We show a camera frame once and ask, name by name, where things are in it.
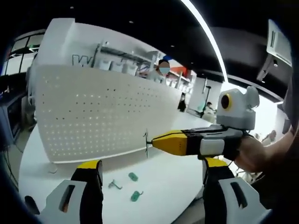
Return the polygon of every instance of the black ceiling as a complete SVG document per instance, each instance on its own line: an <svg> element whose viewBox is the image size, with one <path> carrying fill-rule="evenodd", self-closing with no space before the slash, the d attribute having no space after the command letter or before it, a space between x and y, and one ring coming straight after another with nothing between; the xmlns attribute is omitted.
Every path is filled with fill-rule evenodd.
<svg viewBox="0 0 299 224"><path fill-rule="evenodd" d="M299 5L287 0L192 2L211 28L228 74L258 83L283 97L292 73L290 67L279 62L277 68L270 69L265 83L256 81L256 77L267 57L268 19L273 19L292 41L293 47L299 49L298 42L294 41L299 39L296 30ZM74 17L77 22L133 36L197 73L221 71L208 38L180 0L40 1L30 6L27 15L19 33L46 28L52 18Z"/></svg>

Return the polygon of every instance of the air conditioner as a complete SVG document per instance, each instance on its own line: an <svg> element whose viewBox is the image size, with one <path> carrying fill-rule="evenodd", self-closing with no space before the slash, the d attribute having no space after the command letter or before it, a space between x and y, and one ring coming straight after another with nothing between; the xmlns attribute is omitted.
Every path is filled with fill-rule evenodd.
<svg viewBox="0 0 299 224"><path fill-rule="evenodd" d="M291 44L273 20L269 20L267 52L292 67Z"/></svg>

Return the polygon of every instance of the white curved desk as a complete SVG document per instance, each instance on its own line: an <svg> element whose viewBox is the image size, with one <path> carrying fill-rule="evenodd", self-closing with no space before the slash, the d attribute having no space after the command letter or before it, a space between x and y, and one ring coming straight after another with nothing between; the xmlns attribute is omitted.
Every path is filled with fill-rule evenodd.
<svg viewBox="0 0 299 224"><path fill-rule="evenodd" d="M188 113L180 113L173 129L209 126L210 123ZM46 197L64 179L70 179L78 163L57 164L55 174L48 173L50 162L36 126L27 142L21 160L19 192L34 198L39 210ZM202 187L202 163L196 156L179 157L155 148L103 159L103 223L105 224L170 224L190 204ZM139 180L128 177L134 172ZM123 188L108 188L115 183ZM144 192L137 202L130 197Z"/></svg>

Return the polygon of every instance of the white pegboard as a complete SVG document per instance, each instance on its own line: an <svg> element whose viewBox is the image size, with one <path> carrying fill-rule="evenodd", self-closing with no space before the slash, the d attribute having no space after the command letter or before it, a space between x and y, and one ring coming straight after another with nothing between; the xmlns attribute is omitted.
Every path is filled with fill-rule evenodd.
<svg viewBox="0 0 299 224"><path fill-rule="evenodd" d="M38 68L36 115L52 162L112 157L169 131L181 92L113 71L63 65Z"/></svg>

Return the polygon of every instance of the human hand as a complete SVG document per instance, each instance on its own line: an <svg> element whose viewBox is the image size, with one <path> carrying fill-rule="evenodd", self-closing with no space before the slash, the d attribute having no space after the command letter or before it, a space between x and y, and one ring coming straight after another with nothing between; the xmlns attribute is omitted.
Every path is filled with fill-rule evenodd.
<svg viewBox="0 0 299 224"><path fill-rule="evenodd" d="M238 167L251 173L263 171L267 155L260 141L252 137L245 137L241 141L239 151L240 153L234 161Z"/></svg>

